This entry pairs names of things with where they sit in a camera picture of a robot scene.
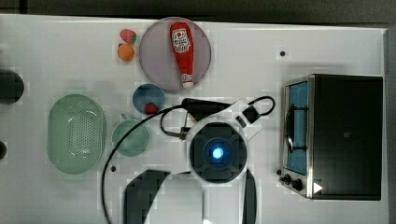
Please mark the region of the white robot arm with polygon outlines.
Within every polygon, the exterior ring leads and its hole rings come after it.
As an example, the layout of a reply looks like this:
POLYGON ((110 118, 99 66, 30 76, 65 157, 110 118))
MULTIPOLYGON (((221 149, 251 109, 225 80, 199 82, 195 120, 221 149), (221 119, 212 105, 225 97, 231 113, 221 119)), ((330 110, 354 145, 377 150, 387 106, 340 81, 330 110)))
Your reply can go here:
POLYGON ((186 172, 147 170, 124 191, 122 224, 256 224, 257 190, 248 169, 253 108, 186 98, 196 120, 183 133, 186 172))

